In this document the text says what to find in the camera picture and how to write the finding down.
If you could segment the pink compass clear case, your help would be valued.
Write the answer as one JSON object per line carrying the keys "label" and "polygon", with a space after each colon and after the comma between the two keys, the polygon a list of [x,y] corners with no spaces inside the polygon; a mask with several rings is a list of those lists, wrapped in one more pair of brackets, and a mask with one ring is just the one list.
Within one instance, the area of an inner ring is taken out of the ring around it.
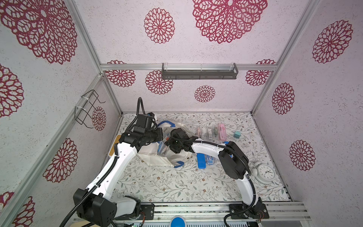
{"label": "pink compass clear case", "polygon": [[202,134],[203,134],[202,128],[200,126],[198,126],[197,130],[196,130],[197,137],[202,139]]}

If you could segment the white canvas bag blue handles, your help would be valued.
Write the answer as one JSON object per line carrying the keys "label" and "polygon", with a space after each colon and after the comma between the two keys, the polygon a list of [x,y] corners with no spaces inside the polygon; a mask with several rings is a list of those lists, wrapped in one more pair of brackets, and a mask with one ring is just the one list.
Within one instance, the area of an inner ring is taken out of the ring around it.
{"label": "white canvas bag blue handles", "polygon": [[162,121],[158,127],[163,130],[163,140],[143,146],[138,152],[138,157],[148,166],[182,167],[191,159],[192,153],[184,150],[181,150],[180,153],[174,153],[167,144],[170,132],[181,128],[189,137],[195,136],[195,133],[182,123],[172,123],[170,121]]}

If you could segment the blue-rimmed clear case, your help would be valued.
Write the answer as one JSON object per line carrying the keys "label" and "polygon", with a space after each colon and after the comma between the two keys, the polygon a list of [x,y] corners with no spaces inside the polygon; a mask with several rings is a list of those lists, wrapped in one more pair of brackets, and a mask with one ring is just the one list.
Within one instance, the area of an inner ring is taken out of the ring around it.
{"label": "blue-rimmed clear case", "polygon": [[205,154],[202,153],[198,153],[197,154],[197,164],[198,164],[198,169],[205,169],[206,168],[206,157]]}

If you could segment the clear pen case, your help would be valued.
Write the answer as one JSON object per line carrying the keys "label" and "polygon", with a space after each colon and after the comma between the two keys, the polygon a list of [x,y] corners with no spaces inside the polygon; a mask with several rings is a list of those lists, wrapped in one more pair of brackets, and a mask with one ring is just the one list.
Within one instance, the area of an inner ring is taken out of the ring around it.
{"label": "clear pen case", "polygon": [[209,140],[213,140],[213,131],[212,128],[207,128],[207,135]]}

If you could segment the clear blue-trim compass case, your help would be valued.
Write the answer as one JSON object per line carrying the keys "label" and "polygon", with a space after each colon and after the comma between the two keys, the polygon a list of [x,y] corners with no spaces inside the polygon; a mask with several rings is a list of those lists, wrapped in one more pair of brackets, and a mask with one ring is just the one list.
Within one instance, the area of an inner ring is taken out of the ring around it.
{"label": "clear blue-trim compass case", "polygon": [[206,164],[207,165],[213,165],[215,163],[215,159],[212,156],[209,155],[205,155],[206,158]]}

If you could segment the clear green compass set case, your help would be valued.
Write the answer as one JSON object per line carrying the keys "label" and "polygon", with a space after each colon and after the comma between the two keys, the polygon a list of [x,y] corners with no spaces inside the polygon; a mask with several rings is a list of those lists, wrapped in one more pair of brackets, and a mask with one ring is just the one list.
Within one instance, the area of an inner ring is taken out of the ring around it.
{"label": "clear green compass set case", "polygon": [[219,130],[218,127],[213,128],[213,136],[215,139],[219,139]]}

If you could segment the pink clear stationery case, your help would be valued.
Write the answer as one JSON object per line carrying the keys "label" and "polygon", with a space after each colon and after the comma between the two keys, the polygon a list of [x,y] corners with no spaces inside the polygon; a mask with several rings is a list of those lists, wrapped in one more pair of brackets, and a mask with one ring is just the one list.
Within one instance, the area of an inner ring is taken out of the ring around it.
{"label": "pink clear stationery case", "polygon": [[218,123],[217,127],[218,127],[218,136],[219,136],[219,139],[221,141],[226,141],[227,140],[227,133],[226,133],[226,127],[225,127],[225,125],[222,124],[222,123]]}

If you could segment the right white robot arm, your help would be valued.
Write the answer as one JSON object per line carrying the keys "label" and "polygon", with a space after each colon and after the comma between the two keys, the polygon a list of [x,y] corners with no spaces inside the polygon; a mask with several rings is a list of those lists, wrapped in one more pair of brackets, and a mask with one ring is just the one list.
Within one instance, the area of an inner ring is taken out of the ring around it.
{"label": "right white robot arm", "polygon": [[254,184],[251,180],[249,160],[236,143],[213,143],[196,136],[189,137],[186,132],[177,128],[170,132],[168,146],[171,151],[186,151],[204,154],[219,159],[224,172],[237,183],[246,210],[252,209],[258,202]]}

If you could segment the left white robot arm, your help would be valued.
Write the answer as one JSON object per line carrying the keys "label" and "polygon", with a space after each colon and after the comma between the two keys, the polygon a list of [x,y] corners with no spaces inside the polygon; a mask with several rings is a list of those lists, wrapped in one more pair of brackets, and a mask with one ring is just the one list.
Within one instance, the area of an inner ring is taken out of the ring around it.
{"label": "left white robot arm", "polygon": [[153,113],[137,114],[131,124],[114,145],[114,154],[98,176],[86,187],[74,193],[74,207],[60,226],[64,227],[73,214],[88,221],[87,226],[107,227],[115,218],[129,216],[138,218],[141,214],[139,199],[126,196],[112,202],[116,184],[131,160],[143,146],[162,140],[162,129],[157,127]]}

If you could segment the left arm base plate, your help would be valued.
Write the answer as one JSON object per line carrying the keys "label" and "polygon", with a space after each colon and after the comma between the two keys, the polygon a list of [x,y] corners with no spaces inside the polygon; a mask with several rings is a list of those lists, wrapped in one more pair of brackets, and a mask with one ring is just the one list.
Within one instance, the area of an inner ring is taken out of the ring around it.
{"label": "left arm base plate", "polygon": [[153,220],[155,214],[155,207],[156,206],[153,203],[142,203],[140,206],[137,205],[136,211],[134,213],[115,217],[114,220],[124,220],[124,221]]}

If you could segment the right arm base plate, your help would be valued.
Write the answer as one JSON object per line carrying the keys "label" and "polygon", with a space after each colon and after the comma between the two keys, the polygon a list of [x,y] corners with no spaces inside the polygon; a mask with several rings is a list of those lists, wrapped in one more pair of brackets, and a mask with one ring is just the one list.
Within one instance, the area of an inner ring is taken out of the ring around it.
{"label": "right arm base plate", "polygon": [[266,205],[263,203],[257,203],[250,210],[244,213],[236,214],[238,211],[242,211],[247,208],[244,203],[240,204],[229,204],[229,211],[232,213],[232,219],[269,219],[269,213]]}

